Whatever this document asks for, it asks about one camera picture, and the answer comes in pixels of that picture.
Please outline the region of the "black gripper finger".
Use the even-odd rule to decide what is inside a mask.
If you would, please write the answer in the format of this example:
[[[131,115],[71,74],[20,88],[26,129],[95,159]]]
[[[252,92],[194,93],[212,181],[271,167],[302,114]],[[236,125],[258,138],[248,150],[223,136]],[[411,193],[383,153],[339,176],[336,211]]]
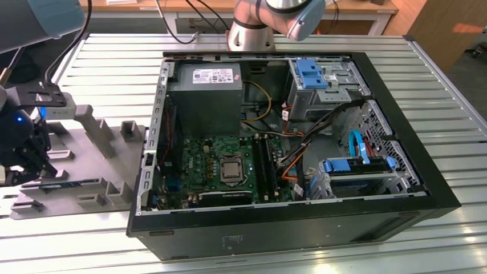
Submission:
[[[58,170],[50,163],[48,151],[51,150],[50,132],[46,122],[35,122],[34,130],[24,142],[23,156],[30,167],[34,167],[40,176],[56,176]]]
[[[34,181],[40,177],[39,168],[27,168],[23,171],[18,171],[7,167],[4,186],[18,186],[30,181]]]

